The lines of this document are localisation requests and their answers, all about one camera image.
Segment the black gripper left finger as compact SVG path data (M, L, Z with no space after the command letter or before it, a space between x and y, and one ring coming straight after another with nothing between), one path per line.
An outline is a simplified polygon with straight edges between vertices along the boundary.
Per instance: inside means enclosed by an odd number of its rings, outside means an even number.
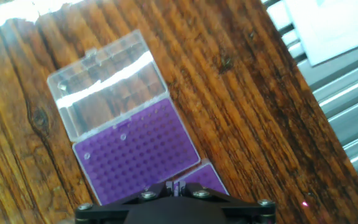
M123 223L128 213L140 205L149 205L155 200L172 196L174 196L174 183L162 182L107 205L84 203L75 210L75 224L111 221Z

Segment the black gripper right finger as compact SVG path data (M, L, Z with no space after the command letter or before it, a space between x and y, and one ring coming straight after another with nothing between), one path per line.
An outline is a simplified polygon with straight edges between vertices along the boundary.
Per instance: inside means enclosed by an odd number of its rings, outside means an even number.
M213 205L228 223L275 223L275 202L271 200L245 202L199 183L185 181L176 183L176 194Z

